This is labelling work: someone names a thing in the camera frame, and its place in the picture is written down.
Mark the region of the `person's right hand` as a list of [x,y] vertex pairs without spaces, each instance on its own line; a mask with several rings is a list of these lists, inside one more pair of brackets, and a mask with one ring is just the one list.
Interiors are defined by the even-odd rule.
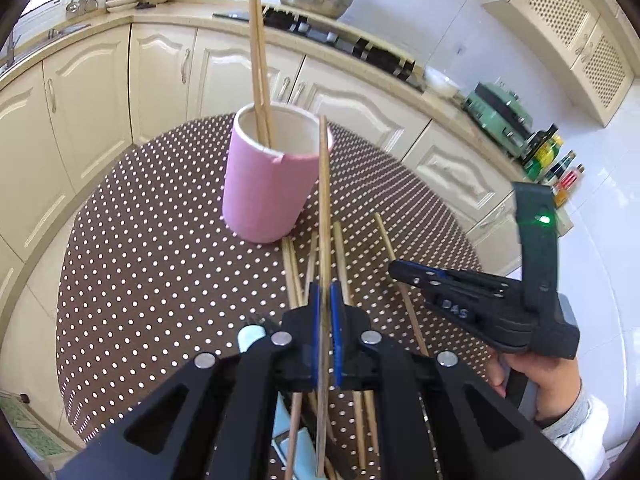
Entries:
[[506,396],[506,370],[502,362],[512,370],[524,374],[537,385],[536,422],[555,422],[578,399],[582,390],[578,361],[548,358],[527,352],[524,354],[500,353],[489,350],[486,377],[491,388],[503,398]]

